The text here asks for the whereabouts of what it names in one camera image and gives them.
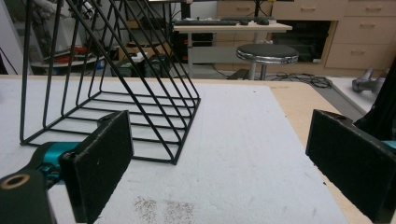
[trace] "round stool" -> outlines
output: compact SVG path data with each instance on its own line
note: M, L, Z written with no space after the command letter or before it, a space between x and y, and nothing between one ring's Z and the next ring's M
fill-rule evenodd
M256 63L262 65L260 80L265 80L267 64L297 63L298 51L284 45L247 44L236 49L236 56L250 62L248 79L254 80Z

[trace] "desk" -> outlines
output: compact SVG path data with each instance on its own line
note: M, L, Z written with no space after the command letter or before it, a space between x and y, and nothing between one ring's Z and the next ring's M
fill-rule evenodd
M34 91L46 81L30 78ZM202 102L177 166L131 161L98 223L347 223L304 154L312 109L334 111L317 92L292 82L199 80L195 86ZM60 89L56 82L53 89ZM33 153L19 146L20 95L20 77L0 76L0 176ZM240 122L245 125L233 125ZM253 133L257 128L262 131ZM72 223L64 186L49 197L58 222ZM350 223L370 223L347 202L339 204Z
M188 58L189 58L189 76L193 77L192 64L194 61L193 48L192 48L192 34L193 33L254 33L254 43L258 43L258 33L285 33L287 30L291 30L291 26L283 24L269 24L269 25L258 25L255 22L250 22L249 25L239 25L235 26L174 26L175 31L179 31L182 34L187 34L189 43L188 48ZM200 47L202 52L207 54L207 57L200 59L200 63L229 63L224 57L225 55L235 55L235 48L227 47ZM250 66L253 71L256 69L255 65Z

